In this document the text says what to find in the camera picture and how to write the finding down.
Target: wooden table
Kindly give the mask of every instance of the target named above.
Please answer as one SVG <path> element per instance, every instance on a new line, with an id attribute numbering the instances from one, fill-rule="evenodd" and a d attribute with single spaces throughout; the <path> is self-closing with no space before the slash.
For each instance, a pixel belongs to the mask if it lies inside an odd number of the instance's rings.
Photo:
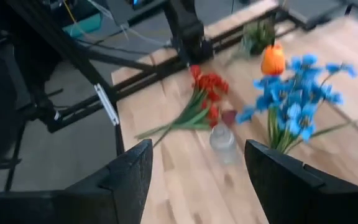
<path id="1" fill-rule="evenodd" d="M 271 0 L 260 1 L 206 28 L 215 36 L 276 6 Z M 358 70 L 358 21 L 351 17 L 338 19 L 312 32 L 296 31 L 279 42 L 286 57 L 313 52 L 320 63 L 353 63 Z M 215 71 L 226 79 L 231 90 L 223 102 L 225 108 L 240 110 L 254 104 L 260 94 L 252 80 L 260 78 L 260 58 L 231 60 L 237 47 L 225 50 L 202 68 Z M 176 55 L 160 49 L 153 53 L 157 63 Z M 148 57 L 143 62 L 150 62 Z M 122 68 L 112 74 L 115 84 L 139 71 Z M 175 118 L 191 95 L 191 76 L 184 70 L 117 103 L 126 149 L 138 141 L 136 134 L 165 124 Z M 358 118 L 358 78 L 346 75 L 331 80 L 346 97 L 344 106 L 322 106 L 316 115 L 318 128 Z M 154 149 L 152 181 L 142 223 L 267 223 L 253 190 L 243 160 L 246 139 L 265 142 L 266 114 L 251 123 L 233 127 L 239 143 L 235 164 L 224 165 L 209 145 L 207 131 L 175 131 Z M 299 145 L 291 156 L 327 173 L 358 185 L 358 126 L 349 126 L 312 140 L 311 146 Z"/>

